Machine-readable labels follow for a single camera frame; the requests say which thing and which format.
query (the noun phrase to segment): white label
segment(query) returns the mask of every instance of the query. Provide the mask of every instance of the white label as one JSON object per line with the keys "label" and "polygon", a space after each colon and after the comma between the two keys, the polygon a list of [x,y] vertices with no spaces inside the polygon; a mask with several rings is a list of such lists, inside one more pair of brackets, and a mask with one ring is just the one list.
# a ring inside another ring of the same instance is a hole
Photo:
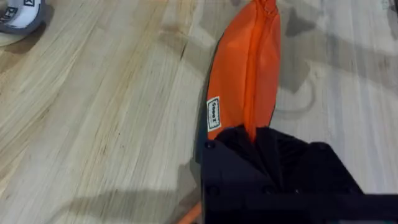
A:
{"label": "white label", "polygon": [[220,127],[220,97],[217,96],[207,101],[207,131],[214,131]]}

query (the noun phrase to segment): wooden table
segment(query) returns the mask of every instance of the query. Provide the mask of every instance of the wooden table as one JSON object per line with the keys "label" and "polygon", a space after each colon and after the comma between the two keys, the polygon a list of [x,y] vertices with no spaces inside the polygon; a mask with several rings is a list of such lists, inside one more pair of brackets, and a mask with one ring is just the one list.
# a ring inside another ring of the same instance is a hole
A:
{"label": "wooden table", "polygon": [[[0,223],[173,223],[198,199],[201,89],[240,0],[48,0],[0,49]],[[284,0],[271,126],[398,192],[398,19],[388,0]]]}

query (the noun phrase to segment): zipper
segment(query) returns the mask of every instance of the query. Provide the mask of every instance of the zipper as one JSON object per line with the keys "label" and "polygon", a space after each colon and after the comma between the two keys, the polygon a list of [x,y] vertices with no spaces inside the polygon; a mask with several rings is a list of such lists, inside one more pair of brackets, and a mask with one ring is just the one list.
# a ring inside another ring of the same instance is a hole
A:
{"label": "zipper", "polygon": [[256,97],[257,60],[260,41],[266,28],[266,20],[274,17],[277,12],[276,0],[254,0],[254,2],[256,4],[256,21],[249,46],[243,107],[243,125],[251,141],[254,141],[256,138],[254,102]]}

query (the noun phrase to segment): gray object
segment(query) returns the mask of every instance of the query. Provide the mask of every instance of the gray object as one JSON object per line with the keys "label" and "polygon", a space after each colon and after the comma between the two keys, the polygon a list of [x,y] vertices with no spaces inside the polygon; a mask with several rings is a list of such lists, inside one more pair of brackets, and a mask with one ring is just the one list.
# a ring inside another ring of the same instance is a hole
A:
{"label": "gray object", "polygon": [[8,0],[0,17],[0,33],[30,34],[44,21],[45,0]]}

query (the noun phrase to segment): orange bag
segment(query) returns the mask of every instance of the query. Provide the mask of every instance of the orange bag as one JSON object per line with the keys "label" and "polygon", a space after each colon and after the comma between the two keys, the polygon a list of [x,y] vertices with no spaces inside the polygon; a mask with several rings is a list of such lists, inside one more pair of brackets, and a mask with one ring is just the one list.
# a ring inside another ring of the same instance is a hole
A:
{"label": "orange bag", "polygon": [[[280,18],[276,0],[253,0],[221,38],[209,77],[207,138],[244,125],[253,141],[274,111],[280,61]],[[201,203],[178,224],[193,222]]]}

